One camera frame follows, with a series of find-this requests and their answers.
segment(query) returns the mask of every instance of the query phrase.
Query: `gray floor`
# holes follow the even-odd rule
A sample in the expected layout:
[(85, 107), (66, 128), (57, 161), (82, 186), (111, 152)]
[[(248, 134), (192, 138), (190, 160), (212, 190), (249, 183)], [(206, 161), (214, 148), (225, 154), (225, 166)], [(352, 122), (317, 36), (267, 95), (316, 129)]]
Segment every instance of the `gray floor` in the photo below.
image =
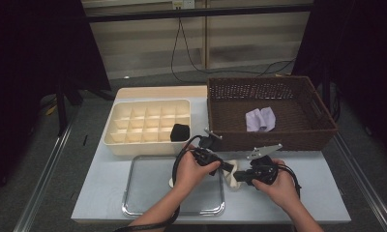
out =
[[(263, 67), (237, 68), (244, 71), (262, 72)], [(209, 76), (254, 76), (251, 73), (178, 73), (184, 80), (204, 82)], [(122, 87), (188, 85), (176, 81), (171, 74), (136, 77), (111, 81), (115, 95)], [(30, 231), (112, 231), (122, 226), (118, 223), (78, 224), (71, 220), (76, 198), (81, 190), (89, 165), (101, 138), (104, 125), (112, 107), (112, 101), (105, 101), (91, 93), (82, 92), (84, 103), (80, 108), (69, 107), (70, 112), (77, 110), (72, 120), (73, 126), (69, 139), (46, 188), (44, 198)], [(13, 231), (30, 195), (42, 175), (49, 154), (52, 152), (58, 133), (57, 113), (45, 116), (40, 112), (25, 155), (19, 161), (9, 182), (0, 188), (0, 231)], [(377, 137), (368, 136), (364, 125), (356, 117), (349, 105), (342, 99), (342, 114), (338, 121), (340, 134), (346, 141), (354, 158), (387, 206), (387, 154)], [(374, 215), (372, 207), (358, 188), (336, 141), (332, 140), (323, 149), (335, 180), (341, 190), (342, 199), (352, 221), (343, 224), (323, 225), (327, 231), (384, 231)], [(288, 225), (208, 225), (172, 226), (169, 231), (290, 231)]]

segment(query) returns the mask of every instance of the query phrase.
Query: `white tabletop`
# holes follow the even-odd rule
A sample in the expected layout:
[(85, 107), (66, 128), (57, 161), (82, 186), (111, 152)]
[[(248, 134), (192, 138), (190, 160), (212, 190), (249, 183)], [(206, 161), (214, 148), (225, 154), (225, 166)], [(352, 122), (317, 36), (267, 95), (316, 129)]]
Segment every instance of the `white tabletop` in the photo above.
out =
[[(183, 90), (184, 87), (169, 87)], [(191, 102), (192, 135), (206, 135), (203, 131), (208, 126), (206, 96), (184, 97)], [(139, 95), (130, 98), (118, 93), (115, 103), (150, 100), (181, 99), (165, 96), (163, 98), (142, 98)], [(351, 221), (336, 186), (329, 166), (320, 151), (313, 152), (275, 152), (272, 158), (284, 160), (296, 173), (302, 186), (301, 199), (308, 211), (319, 223), (342, 223)], [(122, 213), (122, 199), (127, 187), (133, 157), (115, 156), (100, 140), (96, 154), (91, 163), (81, 193), (76, 201), (72, 219), (77, 222), (131, 221)], [(249, 168), (249, 162), (241, 159), (240, 169)], [(175, 223), (233, 223), (233, 224), (269, 224), (291, 223), (283, 210), (275, 205), (269, 197), (243, 184), (239, 189), (231, 189), (223, 182), (225, 209), (213, 217), (183, 217)]]

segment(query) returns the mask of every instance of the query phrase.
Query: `person's right hand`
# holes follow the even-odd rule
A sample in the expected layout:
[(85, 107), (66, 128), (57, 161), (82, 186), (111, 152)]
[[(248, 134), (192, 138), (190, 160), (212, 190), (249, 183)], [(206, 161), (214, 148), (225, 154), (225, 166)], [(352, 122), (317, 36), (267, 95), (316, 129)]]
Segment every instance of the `person's right hand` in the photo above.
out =
[[(272, 162), (284, 165), (284, 161), (280, 159), (272, 159)], [(257, 189), (268, 194), (273, 202), (282, 207), (284, 210), (292, 207), (295, 203), (300, 203), (293, 179), (286, 171), (279, 169), (278, 177), (271, 186), (256, 179), (253, 179), (252, 183)]]

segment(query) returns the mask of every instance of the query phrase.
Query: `brown woven basket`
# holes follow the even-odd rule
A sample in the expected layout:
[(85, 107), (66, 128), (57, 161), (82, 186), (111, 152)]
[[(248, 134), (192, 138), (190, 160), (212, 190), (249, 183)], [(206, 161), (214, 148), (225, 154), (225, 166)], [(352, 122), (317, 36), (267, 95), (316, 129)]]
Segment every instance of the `brown woven basket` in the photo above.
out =
[[(276, 125), (247, 132), (245, 114), (270, 106)], [(250, 151), (281, 143), (285, 151), (320, 151), (338, 131), (306, 76), (208, 79), (210, 130), (223, 137), (218, 151)]]

